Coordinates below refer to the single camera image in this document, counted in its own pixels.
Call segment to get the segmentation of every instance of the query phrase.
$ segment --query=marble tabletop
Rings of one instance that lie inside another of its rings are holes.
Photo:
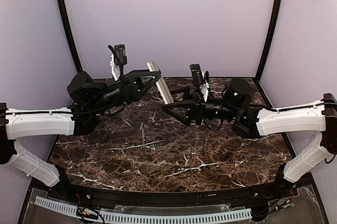
[[[113,80],[100,80],[108,84]],[[192,86],[191,78],[166,79],[170,90]],[[211,78],[220,96],[229,78]],[[264,103],[256,89],[254,103]],[[205,125],[186,127],[164,113],[152,87],[139,102],[113,118],[101,116],[85,136],[57,138],[49,162],[63,167],[72,184],[141,192],[192,192],[232,189],[272,182],[278,167],[291,159],[280,134],[242,139],[224,123],[212,132]],[[211,124],[216,127],[218,120]]]

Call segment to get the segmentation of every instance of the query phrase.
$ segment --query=black vertical pole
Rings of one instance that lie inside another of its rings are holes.
[[[57,3],[58,3],[58,8],[60,10],[60,15],[61,15],[62,23],[63,23],[64,32],[65,32],[65,35],[67,37],[68,45],[69,45],[70,52],[71,52],[72,57],[73,57],[73,61],[74,61],[76,70],[77,70],[77,72],[81,72],[81,71],[83,71],[83,68],[82,68],[82,65],[81,65],[81,62],[80,62],[80,58],[78,57],[77,49],[76,49],[76,46],[75,46],[75,41],[74,41],[74,38],[73,38],[73,33],[72,33],[71,28],[70,28],[67,9],[65,7],[65,2],[64,2],[64,0],[57,0]]]
[[[259,67],[257,68],[257,72],[256,72],[256,76],[255,76],[255,79],[257,81],[261,80],[263,70],[264,70],[265,64],[267,62],[267,57],[268,57],[270,46],[272,44],[272,40],[273,40],[273,36],[274,36],[277,17],[279,15],[280,5],[281,5],[281,0],[274,0],[273,11],[272,11],[272,15],[271,15],[270,22],[269,22],[267,37],[265,38],[264,47],[263,47]]]

